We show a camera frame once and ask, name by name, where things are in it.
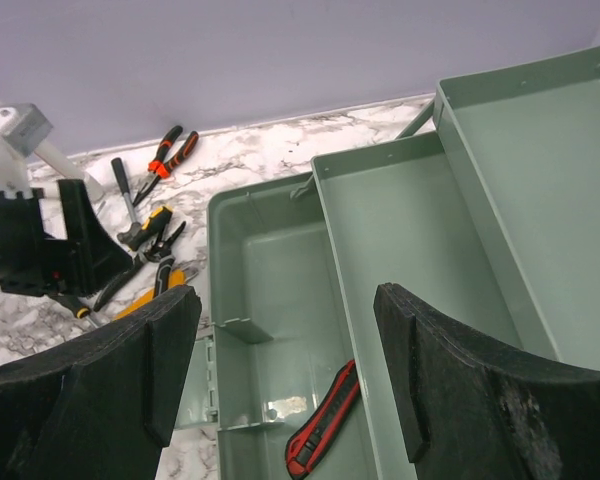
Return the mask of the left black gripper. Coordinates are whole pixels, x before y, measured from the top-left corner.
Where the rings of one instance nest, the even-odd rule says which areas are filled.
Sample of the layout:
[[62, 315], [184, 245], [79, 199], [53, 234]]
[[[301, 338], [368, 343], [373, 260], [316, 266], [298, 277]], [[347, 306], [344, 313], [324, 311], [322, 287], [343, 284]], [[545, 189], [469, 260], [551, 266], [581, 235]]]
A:
[[40, 191], [0, 191], [0, 288], [5, 293], [88, 297], [132, 266], [103, 228], [83, 181], [57, 182], [67, 237], [44, 230]]

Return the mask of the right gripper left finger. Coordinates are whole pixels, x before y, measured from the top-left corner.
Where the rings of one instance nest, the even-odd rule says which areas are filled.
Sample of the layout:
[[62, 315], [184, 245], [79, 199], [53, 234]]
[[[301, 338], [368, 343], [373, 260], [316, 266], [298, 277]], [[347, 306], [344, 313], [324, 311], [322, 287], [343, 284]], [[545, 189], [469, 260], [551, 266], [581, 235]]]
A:
[[202, 310], [191, 286], [0, 366], [0, 479], [152, 479]]

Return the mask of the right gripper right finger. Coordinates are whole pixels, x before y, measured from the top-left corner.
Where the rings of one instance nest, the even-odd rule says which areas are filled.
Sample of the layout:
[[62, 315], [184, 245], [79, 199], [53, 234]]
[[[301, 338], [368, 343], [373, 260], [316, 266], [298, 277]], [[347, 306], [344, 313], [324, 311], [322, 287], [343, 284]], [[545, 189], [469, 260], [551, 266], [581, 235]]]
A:
[[548, 360], [395, 283], [374, 313], [421, 479], [600, 479], [600, 371]]

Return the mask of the red black utility knife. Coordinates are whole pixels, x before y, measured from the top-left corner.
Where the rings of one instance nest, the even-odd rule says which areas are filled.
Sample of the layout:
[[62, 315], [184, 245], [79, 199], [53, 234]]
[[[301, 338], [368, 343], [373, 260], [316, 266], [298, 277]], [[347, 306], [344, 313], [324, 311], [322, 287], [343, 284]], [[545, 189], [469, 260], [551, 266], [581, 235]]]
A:
[[306, 479], [333, 446], [361, 395], [354, 360], [335, 375], [325, 397], [309, 419], [289, 438], [284, 450], [291, 479]]

